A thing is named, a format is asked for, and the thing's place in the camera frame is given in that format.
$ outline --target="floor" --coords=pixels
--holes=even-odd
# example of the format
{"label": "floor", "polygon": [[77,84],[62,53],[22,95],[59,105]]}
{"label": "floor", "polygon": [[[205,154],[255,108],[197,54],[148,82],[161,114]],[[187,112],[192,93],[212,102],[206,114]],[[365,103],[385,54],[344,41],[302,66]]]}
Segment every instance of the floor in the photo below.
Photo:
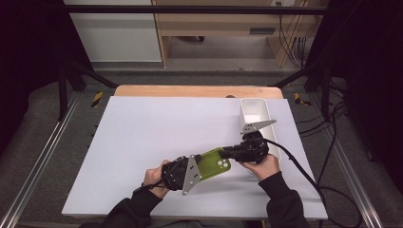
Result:
{"label": "floor", "polygon": [[[169,61],[166,67],[159,64],[99,64],[94,66],[101,75],[117,84],[136,85],[223,85],[223,86],[268,86],[286,78],[299,69],[287,62],[278,68],[265,39],[213,38],[206,37],[199,42],[193,37],[178,37],[173,40]],[[28,193],[28,198],[16,214],[19,227],[77,227],[82,219],[67,218],[60,215],[66,201],[68,189],[74,183],[77,172],[86,155],[96,125],[102,118],[107,99],[113,89],[85,77],[88,87],[80,93],[77,108],[71,114],[71,121],[65,126],[63,135],[57,140],[47,159],[45,167],[39,171],[35,186]],[[297,128],[300,131],[320,123],[319,113],[313,105],[319,93],[308,94],[303,89],[305,79],[292,82],[282,92],[288,99]],[[342,80],[335,83],[345,86]],[[97,108],[90,105],[98,91],[104,97]],[[51,84],[33,92],[29,98],[29,111],[20,129],[14,136],[7,151],[0,160],[0,215],[9,212],[14,199],[24,182],[30,177],[32,167],[42,156],[43,149],[57,123],[58,95],[57,85]],[[303,103],[297,103],[295,94],[299,94]],[[333,92],[332,103],[342,99]],[[74,99],[77,93],[69,92]],[[393,187],[382,164],[370,162],[366,158],[362,144],[348,115],[340,115],[336,121],[337,139],[361,181],[371,205],[376,211],[383,227],[403,227],[403,198]],[[322,167],[330,141],[326,128],[313,136],[301,135],[304,149],[317,178]],[[352,196],[352,188],[346,180],[343,168],[340,168],[337,153],[330,157],[323,176],[322,184],[337,188]],[[329,216],[342,224],[352,226],[358,220],[353,205],[332,192],[326,192]],[[325,227],[337,227],[326,221]],[[362,222],[359,227],[367,226]]]}

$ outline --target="white container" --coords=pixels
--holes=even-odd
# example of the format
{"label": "white container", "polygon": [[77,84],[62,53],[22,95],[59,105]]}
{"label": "white container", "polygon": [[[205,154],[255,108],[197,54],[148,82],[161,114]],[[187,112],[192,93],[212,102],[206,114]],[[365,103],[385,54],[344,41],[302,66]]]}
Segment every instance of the white container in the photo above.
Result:
{"label": "white container", "polygon": [[[269,110],[267,109],[266,100],[262,98],[243,98],[240,100],[240,129],[246,124],[252,124],[263,121],[270,121]],[[268,125],[259,130],[264,139],[277,142],[275,131],[272,125]],[[278,147],[267,143],[269,146],[269,154],[272,154],[281,160],[281,154]]]}

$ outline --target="gray carpet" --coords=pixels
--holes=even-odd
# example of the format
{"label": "gray carpet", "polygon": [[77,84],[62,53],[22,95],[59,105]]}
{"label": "gray carpet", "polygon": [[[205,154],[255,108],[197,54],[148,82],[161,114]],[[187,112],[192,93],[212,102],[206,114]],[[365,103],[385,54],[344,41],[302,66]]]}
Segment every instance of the gray carpet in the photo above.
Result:
{"label": "gray carpet", "polygon": [[[243,85],[267,86],[278,82],[289,75],[282,72],[267,75],[264,72],[121,72],[103,75],[118,84],[137,85]],[[53,222],[78,224],[83,221],[101,220],[100,218],[76,219],[61,215],[67,199],[66,192],[74,183],[75,177],[90,145],[91,135],[96,131],[96,125],[102,118],[108,97],[113,89],[106,88],[86,79],[89,86],[81,96],[73,117],[59,141],[47,168],[33,192],[20,222]],[[311,120],[318,116],[312,106],[295,104],[294,93],[298,92],[301,100],[309,102],[310,97],[303,92],[303,79],[285,87],[282,91],[289,100],[296,122]],[[105,94],[98,107],[91,107],[92,100],[98,91]],[[331,102],[337,104],[341,99],[332,94]],[[52,84],[41,88],[30,97],[30,107],[20,129],[0,160],[0,215],[4,215],[18,190],[29,174],[31,167],[38,158],[58,115],[57,85]],[[308,123],[299,123],[298,130],[306,130],[319,123],[316,119]],[[348,153],[354,169],[362,181],[371,201],[385,227],[403,227],[403,198],[395,189],[392,181],[386,174],[382,164],[367,160],[364,146],[359,139],[354,126],[348,116],[342,115],[337,119],[337,138]],[[323,164],[326,151],[329,147],[324,131],[309,137],[302,138],[302,143],[308,161],[317,178]],[[334,187],[350,195],[349,187],[334,156],[331,156],[326,167],[322,184]],[[357,213],[353,205],[346,199],[332,192],[325,192],[328,201],[328,213],[334,220],[343,225],[354,225]],[[329,221],[328,227],[335,227]]]}

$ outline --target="metal bracket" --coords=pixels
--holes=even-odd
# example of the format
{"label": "metal bracket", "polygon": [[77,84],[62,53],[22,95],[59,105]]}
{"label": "metal bracket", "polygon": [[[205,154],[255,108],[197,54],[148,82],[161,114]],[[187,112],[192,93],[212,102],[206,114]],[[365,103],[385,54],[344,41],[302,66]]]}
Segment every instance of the metal bracket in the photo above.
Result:
{"label": "metal bracket", "polygon": [[246,123],[245,126],[242,128],[242,131],[240,132],[240,134],[244,135],[247,133],[258,131],[265,126],[274,124],[275,122],[276,122],[276,120],[256,122],[256,123]]}
{"label": "metal bracket", "polygon": [[196,163],[195,156],[189,157],[187,162],[186,174],[184,175],[182,195],[186,195],[189,191],[202,179],[201,172],[198,164]]}

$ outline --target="black sleeve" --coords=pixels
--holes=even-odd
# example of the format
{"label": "black sleeve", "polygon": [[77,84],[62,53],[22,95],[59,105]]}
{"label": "black sleeve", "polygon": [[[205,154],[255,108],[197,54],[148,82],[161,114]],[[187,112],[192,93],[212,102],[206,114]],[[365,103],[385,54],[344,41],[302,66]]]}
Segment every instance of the black sleeve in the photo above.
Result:
{"label": "black sleeve", "polygon": [[267,215],[271,227],[310,227],[303,216],[303,205],[297,191],[291,190],[281,172],[259,182],[270,197]]}
{"label": "black sleeve", "polygon": [[162,199],[145,190],[131,199],[123,199],[109,212],[101,224],[87,223],[80,228],[140,228],[151,221],[150,213]]}

